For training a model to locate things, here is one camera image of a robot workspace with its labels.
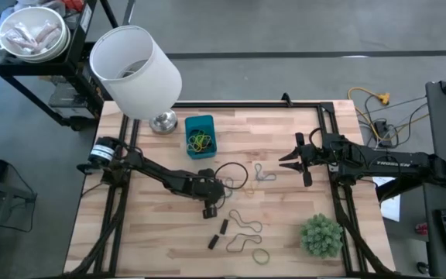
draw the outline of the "butcher block tabletop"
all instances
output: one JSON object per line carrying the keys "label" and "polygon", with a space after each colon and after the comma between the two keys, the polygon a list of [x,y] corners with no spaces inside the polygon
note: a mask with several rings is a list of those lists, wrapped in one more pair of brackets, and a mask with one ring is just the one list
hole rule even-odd
{"label": "butcher block tabletop", "polygon": [[[362,135],[351,101],[331,101],[340,134],[362,144]],[[119,277],[220,277],[220,276],[341,276],[345,275],[341,255],[321,259],[300,248],[300,225],[313,215],[323,213],[335,219],[326,166],[310,167],[313,185],[304,187],[302,176],[279,167],[278,159],[296,146],[295,133],[308,134],[319,126],[314,108],[176,108],[179,123],[169,135],[156,135],[148,121],[141,121],[136,145],[144,156],[171,170],[216,170],[227,162],[243,164],[249,172],[244,188],[233,191],[218,210],[218,217],[203,219],[204,203],[176,196],[162,184],[139,172],[132,172],[116,276]],[[212,115],[218,152],[215,157],[192,160],[187,155],[184,120],[195,115]],[[123,114],[114,102],[106,102],[97,137],[118,137]],[[127,129],[130,139],[132,121]],[[313,137],[321,141],[321,134]],[[275,174],[275,181],[256,180],[256,165],[261,175]],[[244,173],[238,167],[226,167],[218,173],[230,177],[234,187],[242,183]],[[100,174],[88,176],[83,191],[95,186]],[[372,183],[359,181],[352,187],[362,237],[374,254],[391,270],[394,263]],[[87,255],[99,237],[108,186],[88,192],[80,201],[64,271],[73,270]],[[262,223],[260,244],[247,242],[241,253],[229,253],[225,247],[237,233],[255,234],[228,217],[230,210],[240,212],[244,221]],[[224,219],[227,232],[219,235]],[[213,250],[208,244],[217,234]],[[238,250],[244,238],[230,247]],[[355,248],[348,236],[354,269]],[[112,237],[106,247],[103,269],[108,269]],[[252,251],[262,248],[269,262],[259,265]]]}

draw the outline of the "lamp base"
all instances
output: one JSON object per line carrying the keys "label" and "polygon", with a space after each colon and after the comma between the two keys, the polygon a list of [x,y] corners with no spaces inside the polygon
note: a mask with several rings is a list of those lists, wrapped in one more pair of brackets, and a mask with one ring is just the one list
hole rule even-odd
{"label": "lamp base", "polygon": [[149,126],[154,133],[157,134],[169,134],[177,128],[178,118],[174,111],[169,110],[163,112],[162,115],[151,118],[149,120]]}

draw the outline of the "artificial plant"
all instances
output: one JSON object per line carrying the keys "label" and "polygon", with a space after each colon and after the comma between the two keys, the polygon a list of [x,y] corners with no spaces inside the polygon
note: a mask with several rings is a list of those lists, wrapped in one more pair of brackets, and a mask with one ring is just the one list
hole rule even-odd
{"label": "artificial plant", "polygon": [[323,214],[308,219],[300,228],[300,246],[313,256],[336,257],[340,251],[343,228]]}

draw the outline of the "white lamp shade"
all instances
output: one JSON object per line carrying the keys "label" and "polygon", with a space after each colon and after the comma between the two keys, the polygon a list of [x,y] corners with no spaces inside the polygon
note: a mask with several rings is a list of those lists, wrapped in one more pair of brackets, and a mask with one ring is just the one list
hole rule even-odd
{"label": "white lamp shade", "polygon": [[138,26],[107,32],[94,45],[90,62],[118,107],[132,119],[163,114],[182,90],[180,72],[151,35]]}

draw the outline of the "concrete floor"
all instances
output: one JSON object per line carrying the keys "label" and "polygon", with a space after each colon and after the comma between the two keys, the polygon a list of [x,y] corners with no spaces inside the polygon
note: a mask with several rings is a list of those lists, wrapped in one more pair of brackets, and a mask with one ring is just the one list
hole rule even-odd
{"label": "concrete floor", "polygon": [[[0,0],[0,11],[12,1]],[[111,1],[121,22],[126,0]],[[446,50],[446,1],[157,0],[138,1],[132,24],[148,29],[166,52]],[[98,6],[88,39],[107,32]],[[424,96],[427,81],[446,80],[446,57],[314,58],[176,61],[181,100],[344,99],[350,87],[392,94],[391,104]],[[25,85],[46,100],[52,88],[36,78]],[[362,106],[366,95],[355,95]],[[376,112],[398,123],[424,100]],[[379,108],[372,101],[371,109]],[[14,164],[39,193],[31,233],[0,236],[0,278],[44,277],[63,269],[95,130],[60,127],[0,78],[0,158]],[[401,132],[401,139],[407,131]],[[402,151],[432,151],[429,120],[413,126]],[[424,243],[413,225],[424,221],[421,191],[403,195],[401,223],[386,221],[396,268],[417,274]],[[25,210],[14,213],[26,226]]]}

